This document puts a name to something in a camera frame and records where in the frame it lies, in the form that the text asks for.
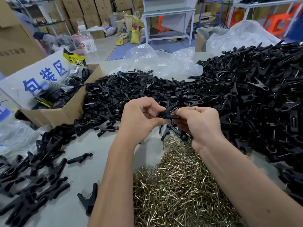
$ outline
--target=pile of metal springs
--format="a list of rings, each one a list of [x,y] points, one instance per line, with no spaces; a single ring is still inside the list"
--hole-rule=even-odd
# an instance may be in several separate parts
[[[246,226],[200,156],[174,137],[157,167],[134,173],[135,226]]]

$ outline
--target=blue floor mat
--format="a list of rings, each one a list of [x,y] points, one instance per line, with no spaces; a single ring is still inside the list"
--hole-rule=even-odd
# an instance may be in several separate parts
[[[195,47],[196,45],[196,40],[192,39],[191,40],[191,45],[189,45],[189,40],[184,40],[184,41],[169,41],[169,40],[161,40],[161,41],[151,41],[149,44],[154,50],[160,50],[164,49],[170,53],[173,53],[175,51],[178,51],[183,48],[189,48],[189,47]],[[130,44],[126,43],[121,46],[117,46],[116,49],[113,51],[111,56],[108,58],[108,61],[114,61],[114,60],[119,60],[122,59],[126,52],[129,51],[130,49],[138,46],[137,44]]]

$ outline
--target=white sign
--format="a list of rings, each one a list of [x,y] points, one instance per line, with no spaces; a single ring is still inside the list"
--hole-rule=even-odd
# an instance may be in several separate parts
[[[42,91],[41,84],[45,80],[62,82],[69,69],[70,62],[59,50],[0,81],[0,91],[19,108],[32,109],[37,104],[33,95]]]

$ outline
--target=person's left hand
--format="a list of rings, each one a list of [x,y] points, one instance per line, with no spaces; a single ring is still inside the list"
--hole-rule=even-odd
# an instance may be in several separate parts
[[[124,106],[118,134],[130,139],[135,146],[138,145],[152,129],[168,123],[166,119],[156,118],[158,112],[165,109],[153,98],[142,97],[130,100]]]

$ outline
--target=chinese character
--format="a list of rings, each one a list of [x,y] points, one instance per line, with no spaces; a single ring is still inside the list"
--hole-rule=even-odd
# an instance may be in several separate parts
[[[36,82],[34,78],[31,78],[29,81],[24,80],[22,82],[24,84],[25,91],[28,91],[32,94],[34,93],[34,91],[41,89],[40,85]]]
[[[60,76],[63,76],[67,73],[67,70],[62,67],[61,60],[58,60],[55,63],[53,63],[53,66],[55,67],[55,69],[57,70]]]
[[[45,68],[45,70],[41,70],[40,75],[44,80],[57,81],[55,78],[55,74],[52,73],[50,68]]]

